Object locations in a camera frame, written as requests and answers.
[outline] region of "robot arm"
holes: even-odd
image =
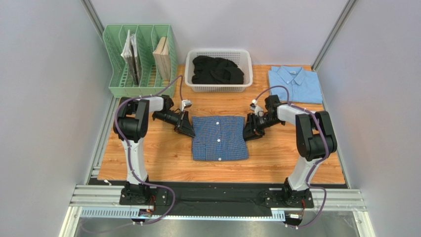
[[[120,104],[129,98],[122,98]],[[148,173],[145,169],[143,157],[143,140],[148,131],[149,113],[154,112],[152,118],[163,120],[174,125],[177,133],[194,137],[195,133],[189,122],[188,111],[172,111],[170,108],[174,105],[169,96],[156,96],[147,99],[133,100],[124,105],[117,114],[117,123],[124,136],[128,139],[127,144],[123,137],[117,132],[114,126],[114,132],[119,135],[122,141],[126,158],[130,152],[131,166],[135,174],[143,181],[148,182]],[[122,190],[122,197],[134,203],[142,203],[149,199],[149,186],[139,184],[130,170],[127,160],[127,178],[125,188]]]
[[[294,171],[284,182],[282,201],[287,206],[295,206],[310,195],[308,184],[320,166],[320,161],[326,154],[325,147],[315,123],[319,123],[327,142],[329,154],[337,149],[337,141],[332,128],[329,113],[326,111],[315,112],[317,121],[313,117],[299,109],[291,107],[287,103],[281,103],[277,95],[271,95],[265,99],[267,112],[262,111],[248,114],[246,127],[243,130],[245,141],[258,139],[265,135],[265,128],[285,122],[296,126],[296,145],[299,153],[298,162]]]

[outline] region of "black mounting plate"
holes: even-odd
[[[156,206],[167,206],[167,205],[171,205],[171,203],[172,203],[172,196],[171,196],[171,198],[168,198],[168,190],[166,190],[166,189],[151,188],[150,194],[155,196],[155,205]],[[134,205],[139,206],[139,205],[149,205],[149,202],[139,203],[138,200],[136,200],[134,198],[127,199],[126,197],[124,197],[121,194],[119,204],[120,205],[130,205],[130,206],[134,206]]]
[[[295,206],[287,206],[282,202],[282,190],[266,190],[263,194],[265,198],[266,207],[286,207],[286,208],[302,208],[302,203],[299,202]],[[307,199],[304,200],[304,204],[306,208],[313,208],[313,196],[310,192]]]

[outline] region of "gray floor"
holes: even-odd
[[[304,222],[315,214],[306,212]],[[80,223],[90,231],[109,230],[129,223],[128,219],[81,218]],[[203,221],[203,220],[162,220],[150,226],[129,226],[114,232],[93,235],[78,228],[77,237],[358,237],[358,230],[352,212],[324,212],[311,226],[301,230],[285,228],[283,223],[265,221]]]

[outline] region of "cable tie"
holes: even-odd
[[[104,183],[107,183],[109,186],[111,186],[112,184],[108,181],[108,180],[106,180],[106,179],[104,179]]]

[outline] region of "light blue shirt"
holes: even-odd
[[[272,67],[268,72],[269,86],[283,85],[290,92],[290,101],[301,103],[322,103],[319,78],[315,72],[302,67]],[[279,100],[286,101],[287,93],[283,88],[270,90],[271,95],[278,95]]]

